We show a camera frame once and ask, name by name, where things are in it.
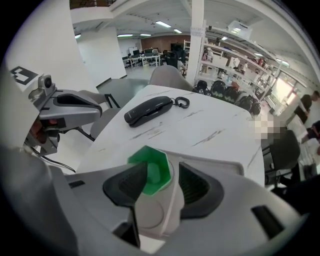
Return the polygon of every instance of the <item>black sticker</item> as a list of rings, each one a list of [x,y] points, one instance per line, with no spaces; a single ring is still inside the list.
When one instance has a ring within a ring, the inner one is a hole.
[[[26,86],[32,79],[34,79],[38,75],[37,73],[34,73],[21,66],[15,67],[10,72],[13,75],[15,81],[24,86]]]

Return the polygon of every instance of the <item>white column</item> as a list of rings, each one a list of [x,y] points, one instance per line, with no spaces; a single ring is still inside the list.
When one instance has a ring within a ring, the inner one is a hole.
[[[204,0],[192,0],[192,16],[191,26],[193,28],[202,28],[204,23],[205,1]],[[201,37],[191,35],[190,40],[190,52],[188,61],[188,70],[186,74],[186,80],[194,85],[197,67],[199,61],[199,54],[201,49]]]

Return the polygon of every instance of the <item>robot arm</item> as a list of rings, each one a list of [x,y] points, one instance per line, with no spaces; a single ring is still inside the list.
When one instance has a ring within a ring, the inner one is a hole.
[[[93,123],[102,115],[102,108],[91,98],[74,90],[57,89],[51,75],[38,79],[38,88],[29,100],[39,110],[25,143],[40,146],[40,156],[57,152],[60,133]]]

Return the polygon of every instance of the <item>white marble table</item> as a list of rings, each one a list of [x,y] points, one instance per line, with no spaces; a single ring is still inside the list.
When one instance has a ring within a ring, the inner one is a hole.
[[[165,114],[131,128],[124,114],[158,96],[186,97],[190,107],[177,106]],[[206,95],[169,87],[148,85],[111,120],[97,137],[77,172],[85,173],[125,165],[143,146],[159,150],[239,163],[244,176],[264,186],[265,170],[260,140],[250,114],[235,105]]]
[[[290,123],[288,123],[286,127],[289,130],[293,131],[298,142],[301,142],[301,140],[308,134],[306,127],[304,126],[298,115],[295,115],[295,117]]]

